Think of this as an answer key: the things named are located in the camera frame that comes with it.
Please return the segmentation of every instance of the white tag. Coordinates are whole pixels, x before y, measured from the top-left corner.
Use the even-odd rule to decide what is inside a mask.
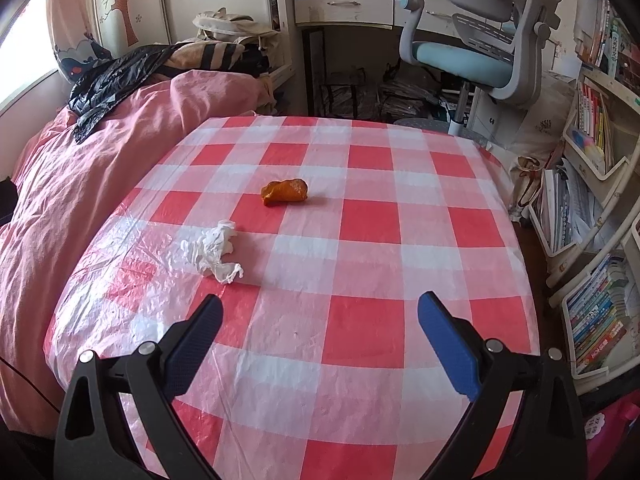
[[[584,436],[591,440],[604,428],[604,413],[596,413],[584,425]]]

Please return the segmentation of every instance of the blue chair seat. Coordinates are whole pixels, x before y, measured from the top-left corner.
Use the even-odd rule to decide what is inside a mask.
[[[507,86],[513,72],[513,66],[505,61],[441,43],[416,41],[414,56],[425,65],[493,88]]]

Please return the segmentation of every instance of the orange-brown object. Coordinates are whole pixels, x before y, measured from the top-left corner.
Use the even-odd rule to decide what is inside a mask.
[[[304,202],[308,188],[306,182],[300,178],[270,182],[262,188],[260,195],[264,205],[276,202]]]

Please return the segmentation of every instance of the table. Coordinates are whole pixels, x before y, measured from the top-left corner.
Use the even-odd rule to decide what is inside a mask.
[[[222,478],[418,479],[467,406],[422,333],[417,298],[513,351],[538,352],[522,254],[487,154],[466,139],[318,118],[206,121],[127,196],[78,264],[45,352],[68,384],[82,350],[159,340],[214,293],[223,327],[174,407]],[[305,203],[260,188],[303,178]],[[231,285],[180,250],[237,223]],[[513,395],[481,470],[504,447]],[[142,455],[160,470],[130,404]]]

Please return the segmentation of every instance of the floor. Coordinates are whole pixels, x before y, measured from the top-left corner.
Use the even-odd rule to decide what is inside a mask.
[[[524,263],[527,267],[529,283],[533,293],[533,301],[536,305],[538,331],[540,332],[540,350],[543,351],[555,347],[561,349],[564,353],[562,320],[558,312],[547,312],[548,307],[546,307],[545,295],[546,260],[542,252],[542,246],[533,228],[522,228],[516,222],[514,222],[513,228],[516,231],[520,249],[524,256]]]

